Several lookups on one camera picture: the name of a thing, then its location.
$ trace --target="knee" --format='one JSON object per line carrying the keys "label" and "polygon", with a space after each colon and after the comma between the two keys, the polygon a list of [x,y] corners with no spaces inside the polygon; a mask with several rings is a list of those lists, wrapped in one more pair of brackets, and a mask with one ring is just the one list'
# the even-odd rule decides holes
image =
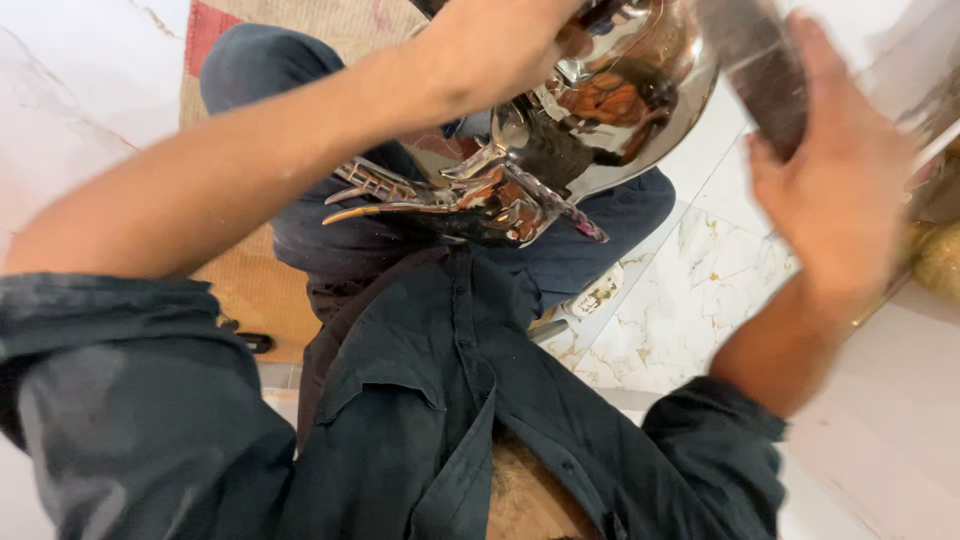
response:
{"label": "knee", "polygon": [[285,92],[343,68],[313,37],[263,24],[238,24],[210,49],[200,71],[207,110],[217,114]]}

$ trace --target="dark shirt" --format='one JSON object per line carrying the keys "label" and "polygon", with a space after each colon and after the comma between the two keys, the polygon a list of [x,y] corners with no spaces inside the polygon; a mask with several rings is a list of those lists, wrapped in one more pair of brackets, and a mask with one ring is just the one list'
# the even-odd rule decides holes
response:
{"label": "dark shirt", "polygon": [[359,316],[314,427],[260,399],[207,284],[0,280],[0,421],[63,538],[482,539],[494,423],[606,538],[775,538],[781,420],[699,378],[638,428],[525,330],[529,277],[455,253]]}

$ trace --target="red stripe on rug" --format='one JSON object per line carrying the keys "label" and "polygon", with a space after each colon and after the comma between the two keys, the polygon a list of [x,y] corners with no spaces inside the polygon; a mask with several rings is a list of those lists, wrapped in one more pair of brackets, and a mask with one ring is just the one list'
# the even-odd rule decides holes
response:
{"label": "red stripe on rug", "polygon": [[200,77],[200,67],[204,65],[206,55],[210,54],[213,43],[231,26],[241,22],[244,21],[227,12],[221,12],[200,0],[193,0],[183,58],[187,73]]}

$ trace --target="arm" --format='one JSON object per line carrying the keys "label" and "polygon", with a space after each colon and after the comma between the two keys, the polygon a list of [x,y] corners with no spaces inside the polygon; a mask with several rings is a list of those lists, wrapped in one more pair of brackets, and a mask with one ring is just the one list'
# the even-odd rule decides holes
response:
{"label": "arm", "polygon": [[546,79],[580,0],[454,0],[414,40],[313,85],[214,118],[57,201],[19,233],[5,274],[189,274],[339,163]]}
{"label": "arm", "polygon": [[786,418],[824,383],[857,309],[896,256],[913,148],[870,108],[813,21],[793,16],[811,89],[807,140],[789,163],[751,139],[754,193],[804,263],[720,349],[709,373]]}

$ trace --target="white sneaker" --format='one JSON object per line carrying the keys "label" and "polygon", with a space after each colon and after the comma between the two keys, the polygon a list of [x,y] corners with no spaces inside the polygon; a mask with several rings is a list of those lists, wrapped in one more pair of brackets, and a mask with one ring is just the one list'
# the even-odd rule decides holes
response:
{"label": "white sneaker", "polygon": [[616,298],[621,288],[623,288],[623,267],[617,262],[603,276],[590,282],[584,292],[576,298],[567,300],[561,304],[561,307],[567,314],[578,319],[587,317]]}

